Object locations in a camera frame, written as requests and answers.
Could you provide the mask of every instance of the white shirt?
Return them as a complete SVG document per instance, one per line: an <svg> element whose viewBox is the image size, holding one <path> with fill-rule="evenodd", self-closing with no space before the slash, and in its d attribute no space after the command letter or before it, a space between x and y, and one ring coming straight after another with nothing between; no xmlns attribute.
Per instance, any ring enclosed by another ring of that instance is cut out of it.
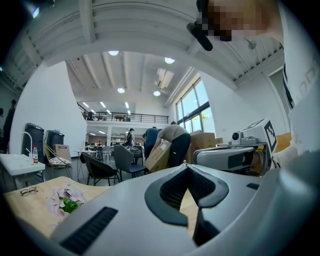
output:
<svg viewBox="0 0 320 256"><path fill-rule="evenodd" d="M319 78L320 56L314 42L295 15L282 3L279 3L279 10L283 27L287 87L294 102L294 111L295 108L299 106L299 102L301 102L315 86ZM273 154L274 160L278 162L281 167L291 162L293 158L309 150L308 145L303 144L301 139L299 139L299 134L295 131L294 123L291 123L291 136L290 146L279 153Z"/></svg>

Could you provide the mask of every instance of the blue shirt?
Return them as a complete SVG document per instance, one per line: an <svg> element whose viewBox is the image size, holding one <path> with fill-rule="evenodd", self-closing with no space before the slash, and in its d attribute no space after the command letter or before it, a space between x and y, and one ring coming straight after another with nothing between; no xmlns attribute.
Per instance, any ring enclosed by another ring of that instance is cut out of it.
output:
<svg viewBox="0 0 320 256"><path fill-rule="evenodd" d="M158 129L149 128L145 132L145 147L154 146L158 136Z"/></svg>

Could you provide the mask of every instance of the ceiling light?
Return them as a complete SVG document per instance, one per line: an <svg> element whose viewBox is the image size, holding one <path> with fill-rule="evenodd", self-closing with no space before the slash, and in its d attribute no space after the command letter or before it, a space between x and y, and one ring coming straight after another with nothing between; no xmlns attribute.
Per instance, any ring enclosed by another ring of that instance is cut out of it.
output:
<svg viewBox="0 0 320 256"><path fill-rule="evenodd" d="M117 56L118 53L119 53L119 51L118 51L118 50L110 50L110 51L108 51L108 53L109 53L110 55L112 55L112 56Z"/></svg>
<svg viewBox="0 0 320 256"><path fill-rule="evenodd" d="M160 94L161 94L161 92L158 91L158 90L156 90L156 91L153 93L153 95L154 95L154 96L157 96L157 97L160 96Z"/></svg>
<svg viewBox="0 0 320 256"><path fill-rule="evenodd" d="M35 8L35 9L33 10L33 12L32 12L32 17L35 18L35 17L38 16L38 14L39 14L39 7Z"/></svg>
<svg viewBox="0 0 320 256"><path fill-rule="evenodd" d="M120 93L120 94L124 94L125 93L125 89L123 89L123 88L118 88L118 93Z"/></svg>
<svg viewBox="0 0 320 256"><path fill-rule="evenodd" d="M176 60L174 60L173 58L165 57L165 58L164 58L164 61L165 61L166 63L168 63L168 64L172 64L172 63L174 63Z"/></svg>

